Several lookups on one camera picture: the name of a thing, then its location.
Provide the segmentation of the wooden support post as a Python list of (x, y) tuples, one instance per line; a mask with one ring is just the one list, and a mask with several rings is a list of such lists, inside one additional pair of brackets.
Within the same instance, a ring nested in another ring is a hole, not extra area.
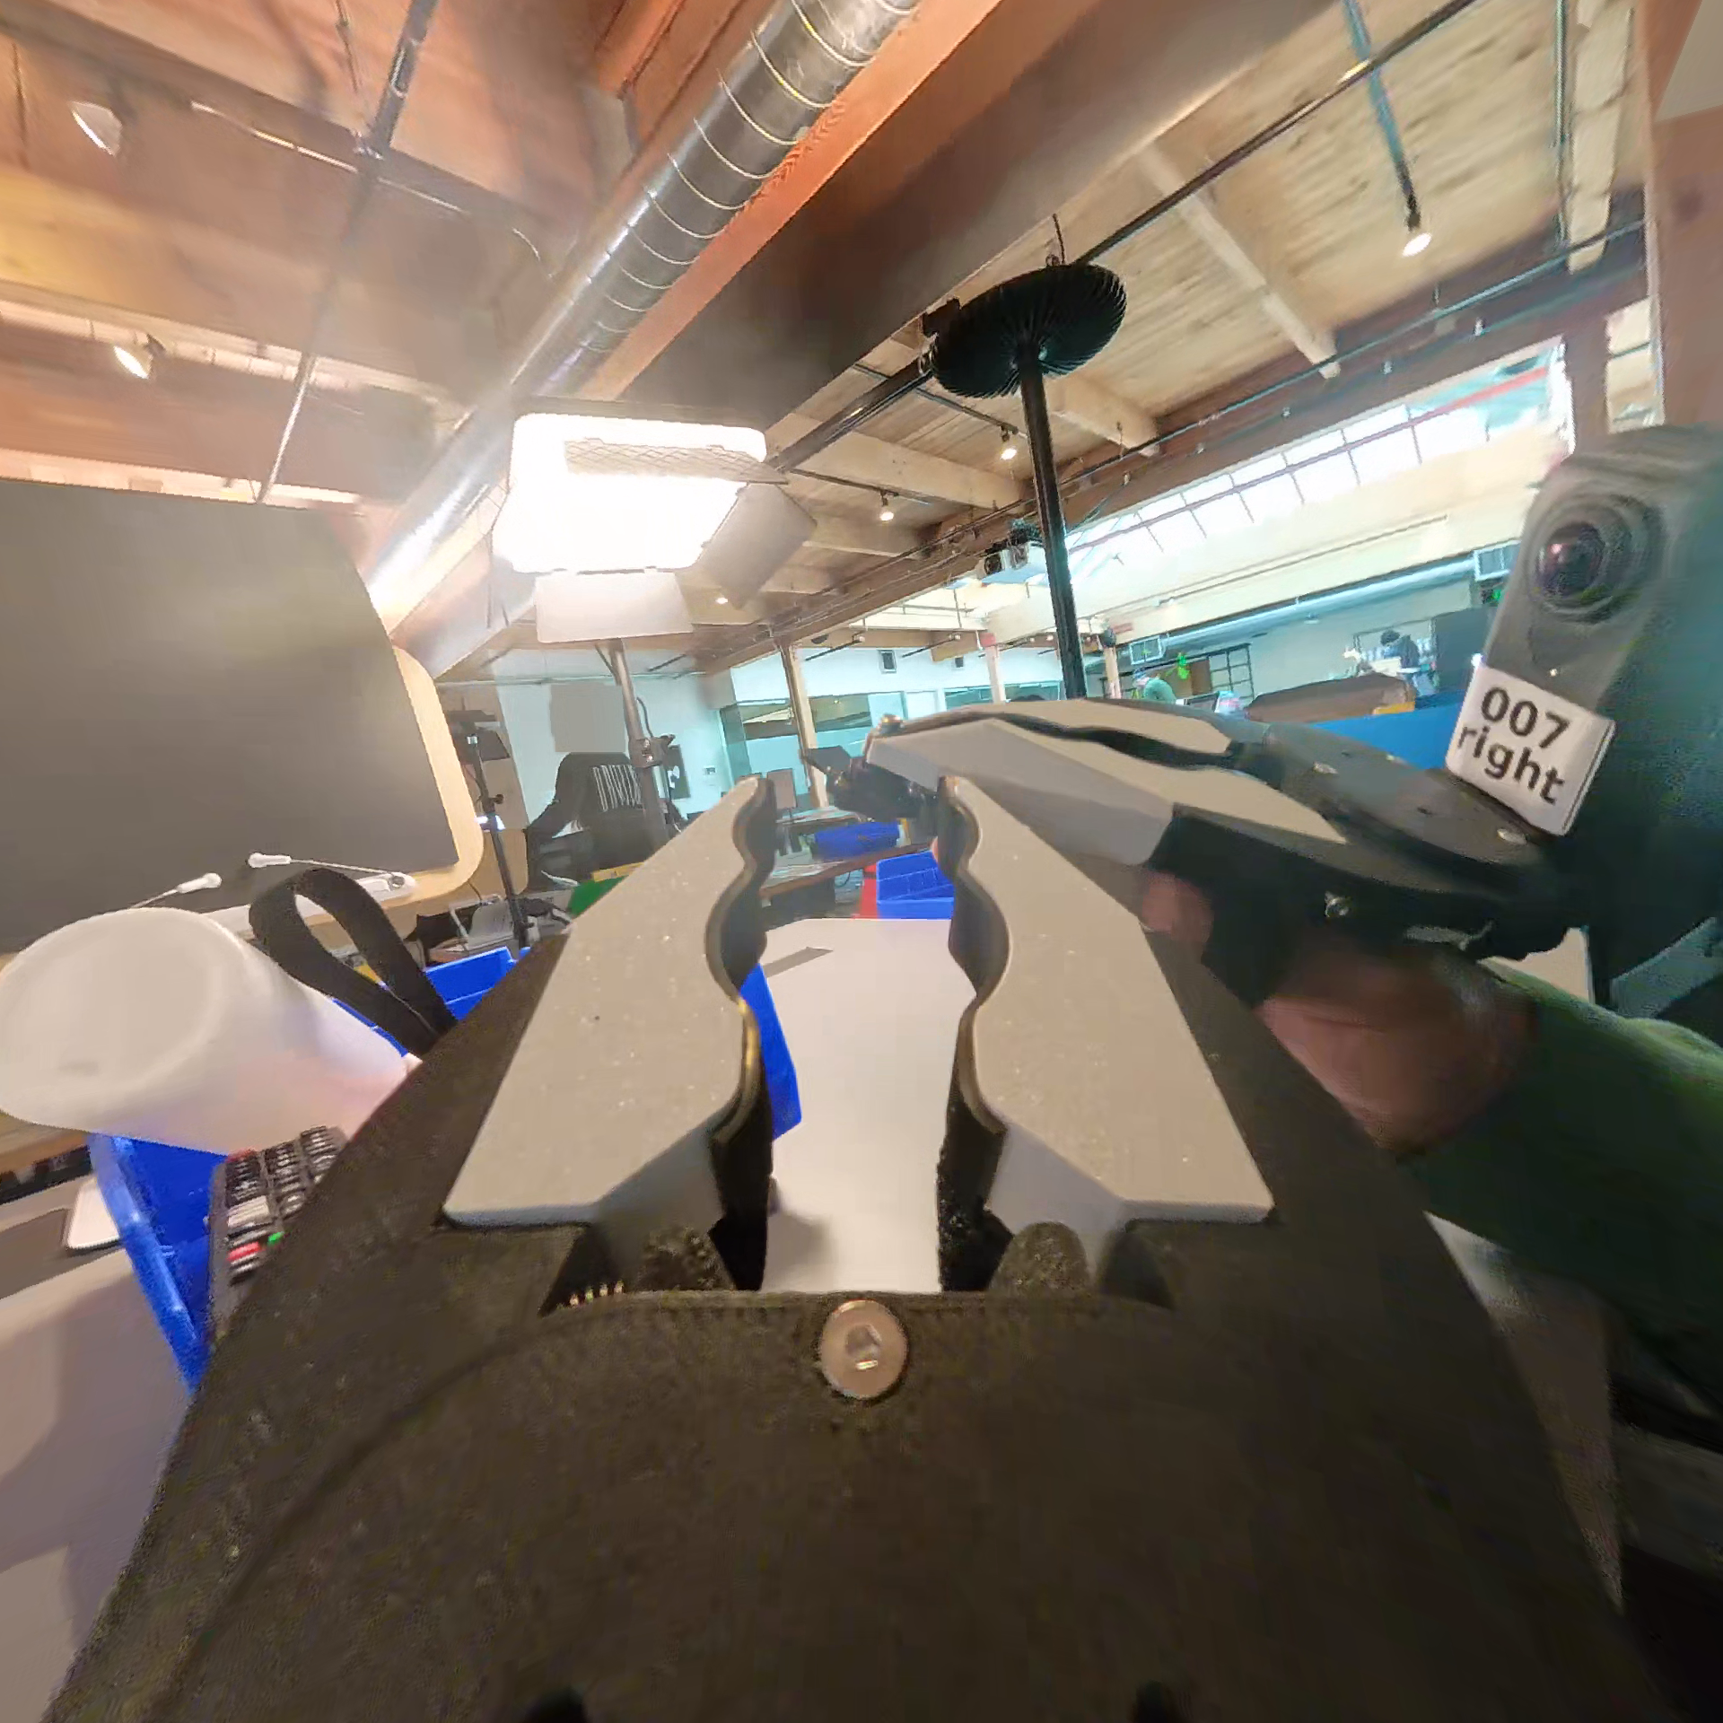
[(1641, 2), (1648, 295), (1668, 426), (1722, 423), (1722, 6)]

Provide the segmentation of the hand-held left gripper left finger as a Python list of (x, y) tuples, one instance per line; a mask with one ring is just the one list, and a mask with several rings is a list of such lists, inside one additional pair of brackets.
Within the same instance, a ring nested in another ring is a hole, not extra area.
[(659, 1234), (766, 1276), (772, 1106), (744, 984), (764, 956), (776, 802), (744, 780), (563, 938), (444, 1218), (592, 1227), (620, 1270)]

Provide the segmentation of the black knob with screw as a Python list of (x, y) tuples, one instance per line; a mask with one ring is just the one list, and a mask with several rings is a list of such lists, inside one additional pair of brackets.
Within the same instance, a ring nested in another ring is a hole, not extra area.
[(867, 823), (923, 826), (933, 817), (935, 799), (930, 791), (852, 757), (841, 745), (804, 747), (803, 764), (824, 785), (832, 808), (841, 808)]

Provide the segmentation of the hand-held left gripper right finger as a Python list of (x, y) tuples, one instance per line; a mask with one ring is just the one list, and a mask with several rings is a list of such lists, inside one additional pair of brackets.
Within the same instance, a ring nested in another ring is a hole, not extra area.
[(937, 791), (971, 984), (937, 1158), (944, 1292), (1058, 1225), (1107, 1276), (1139, 1224), (1255, 1225), (1276, 1201), (1135, 903), (963, 777)]

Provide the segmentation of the metal air duct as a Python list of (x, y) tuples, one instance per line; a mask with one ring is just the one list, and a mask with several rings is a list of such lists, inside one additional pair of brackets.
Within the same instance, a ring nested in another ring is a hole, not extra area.
[(739, 6), (370, 557), (364, 580), (390, 633), (444, 580), (440, 555), (506, 472), (518, 417), (620, 352), (919, 9)]

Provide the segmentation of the white plastic bottle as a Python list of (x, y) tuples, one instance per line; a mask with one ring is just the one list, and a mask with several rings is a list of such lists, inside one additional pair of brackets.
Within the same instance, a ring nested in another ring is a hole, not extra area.
[(214, 919), (135, 908), (3, 973), (3, 1110), (25, 1124), (249, 1152), (356, 1134), (414, 1058)]

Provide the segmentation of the black metal stand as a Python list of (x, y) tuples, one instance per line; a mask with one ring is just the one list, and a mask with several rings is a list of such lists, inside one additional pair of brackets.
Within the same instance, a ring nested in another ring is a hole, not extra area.
[(666, 802), (659, 787), (657, 744), (640, 707), (636, 677), (630, 660), (630, 647), (625, 640), (610, 640), (606, 645), (606, 663), (620, 688), (623, 720), (630, 737), (630, 757), (640, 787), (640, 808), (649, 833), (649, 844), (655, 850), (660, 850), (670, 841), (670, 818), (666, 815)]

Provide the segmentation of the white metal stand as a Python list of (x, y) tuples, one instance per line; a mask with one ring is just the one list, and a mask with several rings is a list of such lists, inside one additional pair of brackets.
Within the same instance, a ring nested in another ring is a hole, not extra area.
[[(271, 852), (271, 850), (251, 850), (245, 860), (245, 868), (249, 874), (271, 874), (271, 872), (291, 872), (291, 874), (307, 874), (307, 872), (326, 872), (337, 874), (340, 879), (348, 879), (356, 883), (362, 890), (367, 890), (376, 900), (398, 900), (409, 896), (409, 892), (419, 885), (419, 879), (414, 874), (406, 874), (398, 868), (370, 868), (370, 867), (353, 867), (353, 865), (337, 865), (330, 860), (312, 860), (312, 858), (292, 858), (287, 852)], [(199, 893), (219, 893), (226, 887), (226, 875), (222, 874), (202, 874), (187, 880), (182, 880), (174, 887), (167, 887), (161, 893), (151, 893), (130, 908), (162, 908), (171, 898), (187, 898)]]

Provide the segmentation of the large blue plastic bin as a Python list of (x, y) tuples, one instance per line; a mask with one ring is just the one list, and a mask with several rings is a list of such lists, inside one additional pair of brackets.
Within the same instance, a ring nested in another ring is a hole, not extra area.
[[(430, 966), (430, 979), (452, 1014), (463, 1019), (504, 981), (515, 957), (494, 954), (457, 957)], [(766, 1088), (776, 1138), (803, 1122), (795, 1062), (762, 965), (742, 990), (762, 1029)], [(186, 1389), (195, 1389), (211, 1347), (211, 1243), (209, 1206), (222, 1157), (178, 1146), (94, 1134), (89, 1154), (101, 1198), (111, 1209), (125, 1251), (174, 1356)]]

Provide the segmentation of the brown cardboard box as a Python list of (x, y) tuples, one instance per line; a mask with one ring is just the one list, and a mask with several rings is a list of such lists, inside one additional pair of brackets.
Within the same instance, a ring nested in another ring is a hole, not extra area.
[(1359, 677), (1311, 682), (1266, 692), (1244, 715), (1252, 723), (1331, 724), (1414, 712), (1418, 688), (1402, 677), (1367, 671)]

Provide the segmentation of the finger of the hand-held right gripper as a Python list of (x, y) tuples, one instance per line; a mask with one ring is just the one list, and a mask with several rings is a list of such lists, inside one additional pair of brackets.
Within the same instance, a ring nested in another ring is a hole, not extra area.
[(1167, 865), (1176, 837), (1220, 858), (1277, 850), (1348, 868), (1345, 829), (1247, 768), (1249, 720), (919, 720), (887, 728), (887, 776), (937, 796), (975, 850), (1002, 835), (1047, 858)]
[(879, 771), (1009, 771), (1060, 761), (1069, 751), (1099, 761), (1177, 771), (1236, 765), (1236, 744), (1215, 720), (1159, 703), (980, 703), (929, 720), (881, 724), (863, 761)]

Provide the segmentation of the person's right hand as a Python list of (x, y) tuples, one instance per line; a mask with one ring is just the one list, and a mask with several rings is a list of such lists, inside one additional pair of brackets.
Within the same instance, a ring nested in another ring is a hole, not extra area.
[(1516, 1083), (1536, 1004), (1443, 949), (1305, 931), (1255, 1017), (1379, 1142), (1411, 1158), (1454, 1141)]

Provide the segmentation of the black remote control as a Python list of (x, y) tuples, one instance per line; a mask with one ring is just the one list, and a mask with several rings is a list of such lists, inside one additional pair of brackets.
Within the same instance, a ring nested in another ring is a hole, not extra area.
[(291, 1224), (348, 1147), (338, 1130), (226, 1157), (209, 1190), (207, 1339), (218, 1342)]

